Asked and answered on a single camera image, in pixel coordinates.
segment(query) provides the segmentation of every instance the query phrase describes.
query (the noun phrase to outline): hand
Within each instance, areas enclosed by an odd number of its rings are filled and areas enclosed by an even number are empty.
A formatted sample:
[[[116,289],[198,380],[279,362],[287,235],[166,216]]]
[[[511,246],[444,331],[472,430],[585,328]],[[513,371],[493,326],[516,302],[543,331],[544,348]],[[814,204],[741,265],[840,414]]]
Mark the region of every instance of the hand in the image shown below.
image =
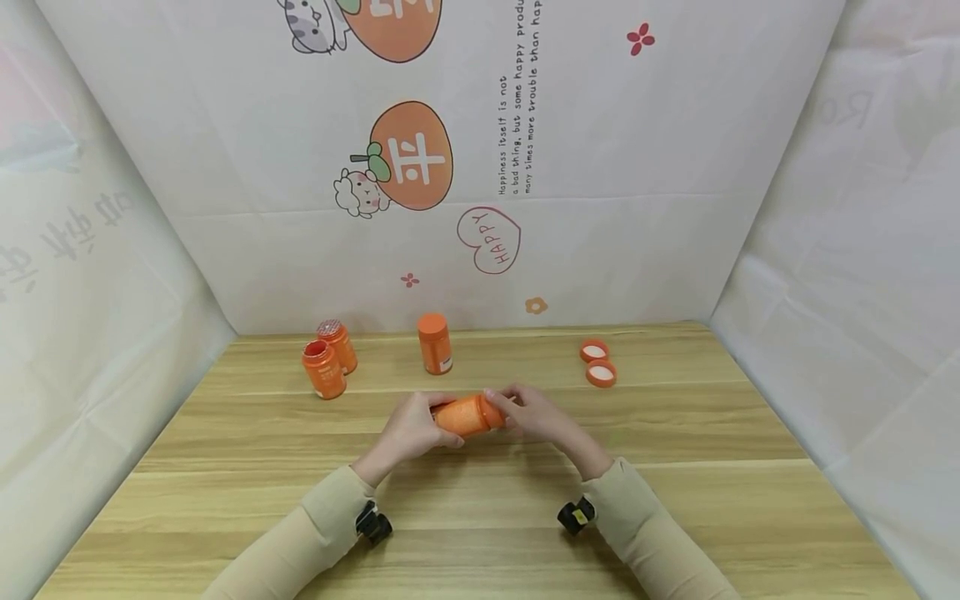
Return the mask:
[[[361,479],[375,488],[400,463],[417,458],[431,448],[444,445],[459,448],[463,438],[437,426],[430,407],[456,398],[440,393],[414,392],[396,404],[370,450],[351,467]]]
[[[484,390],[490,404],[507,416],[507,426],[560,444],[580,426],[536,388],[514,384],[500,392]]]
[[[484,390],[487,400],[507,415],[507,425],[556,446],[584,481],[596,479],[613,465],[613,459],[596,440],[540,390],[514,384],[501,392]]]

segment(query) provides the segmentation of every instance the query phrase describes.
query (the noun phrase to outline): chinese character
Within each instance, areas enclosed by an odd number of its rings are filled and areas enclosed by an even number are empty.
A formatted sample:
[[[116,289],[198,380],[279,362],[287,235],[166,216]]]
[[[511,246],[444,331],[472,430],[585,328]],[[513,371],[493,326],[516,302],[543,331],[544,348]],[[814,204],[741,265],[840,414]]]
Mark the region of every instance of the chinese character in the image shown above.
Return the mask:
[[[446,162],[446,157],[444,156],[428,156],[426,154],[426,137],[421,132],[417,132],[416,135],[417,147],[415,148],[410,142],[400,142],[400,150],[404,152],[413,152],[416,153],[413,156],[401,156],[399,150],[396,147],[396,138],[391,137],[387,140],[387,146],[390,147],[390,158],[394,163],[394,173],[396,173],[396,182],[403,183],[403,176],[406,175],[407,179],[410,181],[416,181],[417,178],[423,181],[423,185],[430,184],[430,170],[429,165],[431,164],[443,164]],[[411,167],[404,171],[401,167],[406,165],[418,165],[420,167],[420,173],[417,173],[417,169]]]
[[[90,230],[93,228],[90,220],[86,215],[78,213],[73,208],[70,208],[70,216],[73,217],[73,221],[64,223],[66,231],[58,228],[53,223],[47,222],[47,230],[50,231],[50,235],[40,234],[40,239],[56,251],[54,258],[69,256],[71,260],[77,260],[77,253],[73,246],[70,245],[70,241],[66,238],[67,233],[79,244],[89,244],[86,249],[87,254],[93,252],[93,244],[91,242],[93,242],[93,238],[95,238],[96,235],[90,235]]]
[[[34,260],[30,255],[21,248],[0,246],[0,276],[6,277],[9,274],[16,274],[16,277],[12,278],[10,283],[19,283],[24,279],[29,279],[26,284],[27,294],[33,292],[36,285],[36,281],[33,281],[31,277],[37,274],[37,269],[27,270],[33,262]],[[0,290],[0,302],[6,300],[7,297]]]
[[[410,6],[417,4],[417,0],[405,0]],[[394,6],[391,8],[384,0],[370,0],[370,14],[372,16],[390,16],[395,14],[396,18],[403,18],[404,0],[394,0]],[[433,0],[423,0],[423,5],[427,12],[433,12]]]
[[[100,194],[100,200],[94,203],[94,206],[97,207],[97,212],[104,218],[105,225],[116,227],[117,221],[123,216],[120,213],[130,210],[132,203],[126,192],[119,192],[113,194],[112,199],[107,194]]]

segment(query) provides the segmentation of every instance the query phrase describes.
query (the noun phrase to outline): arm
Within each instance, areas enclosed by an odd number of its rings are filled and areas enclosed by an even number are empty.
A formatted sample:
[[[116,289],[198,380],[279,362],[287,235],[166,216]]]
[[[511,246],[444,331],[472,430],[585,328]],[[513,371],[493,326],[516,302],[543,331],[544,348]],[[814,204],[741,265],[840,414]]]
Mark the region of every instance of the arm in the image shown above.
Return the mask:
[[[356,518],[396,465],[437,445],[463,445],[430,417],[430,406],[451,399],[437,394],[403,399],[370,450],[308,492],[293,512],[224,569],[203,600],[293,600],[353,547]]]
[[[740,598],[627,461],[613,460],[537,390],[513,386],[487,394],[516,426],[553,442],[570,459],[584,480],[584,496],[596,509],[597,529],[651,600]]]

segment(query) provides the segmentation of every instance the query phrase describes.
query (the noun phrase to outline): heart drawing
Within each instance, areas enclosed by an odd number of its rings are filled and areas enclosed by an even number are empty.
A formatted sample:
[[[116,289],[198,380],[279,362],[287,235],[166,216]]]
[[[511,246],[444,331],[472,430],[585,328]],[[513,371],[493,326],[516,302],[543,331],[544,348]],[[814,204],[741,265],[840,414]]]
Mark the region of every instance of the heart drawing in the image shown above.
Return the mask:
[[[473,248],[473,264],[487,275],[506,273],[520,251],[520,226],[496,208],[476,206],[460,217],[457,236]]]

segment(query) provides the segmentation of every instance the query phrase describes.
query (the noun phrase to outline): person's right hand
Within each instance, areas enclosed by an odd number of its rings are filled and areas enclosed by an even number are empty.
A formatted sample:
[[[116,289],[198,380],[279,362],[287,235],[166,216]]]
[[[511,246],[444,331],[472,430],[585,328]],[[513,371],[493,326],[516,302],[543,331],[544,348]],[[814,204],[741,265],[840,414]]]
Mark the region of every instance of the person's right hand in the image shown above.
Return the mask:
[[[507,416],[508,426],[519,429],[524,435],[561,444],[580,428],[536,388],[515,383],[499,392],[484,390],[484,395],[490,404]]]
[[[613,465],[603,446],[540,390],[514,384],[500,392],[484,390],[484,395],[507,416],[508,426],[512,423],[523,433],[556,446],[580,471],[584,481],[602,476]]]

